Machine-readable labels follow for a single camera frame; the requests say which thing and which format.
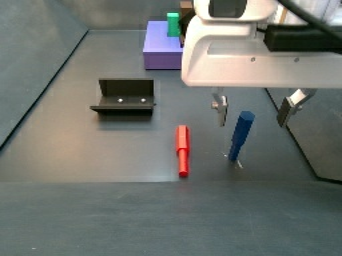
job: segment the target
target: black holder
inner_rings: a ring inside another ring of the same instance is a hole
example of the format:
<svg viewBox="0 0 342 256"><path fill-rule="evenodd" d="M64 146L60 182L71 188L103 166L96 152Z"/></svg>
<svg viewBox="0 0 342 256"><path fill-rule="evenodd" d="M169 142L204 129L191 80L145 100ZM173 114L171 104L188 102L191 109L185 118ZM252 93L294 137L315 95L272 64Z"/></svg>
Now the black holder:
<svg viewBox="0 0 342 256"><path fill-rule="evenodd" d="M152 79L99 79L101 100L89 108L100 114L152 115L153 112L153 80Z"/></svg>

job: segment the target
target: purple block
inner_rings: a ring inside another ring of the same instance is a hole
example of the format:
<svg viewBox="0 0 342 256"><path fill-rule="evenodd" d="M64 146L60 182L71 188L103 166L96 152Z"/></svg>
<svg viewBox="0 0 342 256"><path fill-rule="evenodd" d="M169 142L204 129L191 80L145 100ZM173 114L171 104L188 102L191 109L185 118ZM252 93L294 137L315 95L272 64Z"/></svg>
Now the purple block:
<svg viewBox="0 0 342 256"><path fill-rule="evenodd" d="M180 69L179 38L167 36L167 21L148 21L144 39L144 69Z"/></svg>

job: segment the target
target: gray wall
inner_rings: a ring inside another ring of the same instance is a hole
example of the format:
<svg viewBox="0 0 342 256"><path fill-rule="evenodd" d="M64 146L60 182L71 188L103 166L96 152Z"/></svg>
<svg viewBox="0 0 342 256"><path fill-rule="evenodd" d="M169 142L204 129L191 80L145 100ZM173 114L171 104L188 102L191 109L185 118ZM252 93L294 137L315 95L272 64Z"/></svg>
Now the gray wall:
<svg viewBox="0 0 342 256"><path fill-rule="evenodd" d="M59 0L89 29L145 29L148 19L177 10L179 0Z"/></svg>
<svg viewBox="0 0 342 256"><path fill-rule="evenodd" d="M280 107L292 89L267 89ZM320 89L288 122L316 175L342 181L342 90Z"/></svg>
<svg viewBox="0 0 342 256"><path fill-rule="evenodd" d="M87 27L56 0L0 0L0 146Z"/></svg>

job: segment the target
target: red peg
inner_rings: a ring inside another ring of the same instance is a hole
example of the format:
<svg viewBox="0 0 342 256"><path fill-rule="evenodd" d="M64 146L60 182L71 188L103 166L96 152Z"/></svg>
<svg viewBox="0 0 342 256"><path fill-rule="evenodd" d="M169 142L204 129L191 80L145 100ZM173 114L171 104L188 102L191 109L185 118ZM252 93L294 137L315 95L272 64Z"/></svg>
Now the red peg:
<svg viewBox="0 0 342 256"><path fill-rule="evenodd" d="M179 177L188 176L189 129L185 125L176 128L176 154Z"/></svg>

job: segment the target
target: green block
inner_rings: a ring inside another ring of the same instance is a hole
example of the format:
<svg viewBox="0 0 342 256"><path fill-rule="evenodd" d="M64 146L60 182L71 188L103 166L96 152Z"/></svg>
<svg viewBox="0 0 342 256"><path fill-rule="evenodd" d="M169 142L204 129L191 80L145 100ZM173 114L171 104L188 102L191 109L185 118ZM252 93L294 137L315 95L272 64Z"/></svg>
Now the green block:
<svg viewBox="0 0 342 256"><path fill-rule="evenodd" d="M179 13L176 12L167 13L167 36L168 37L177 37L180 35L177 21L179 21Z"/></svg>

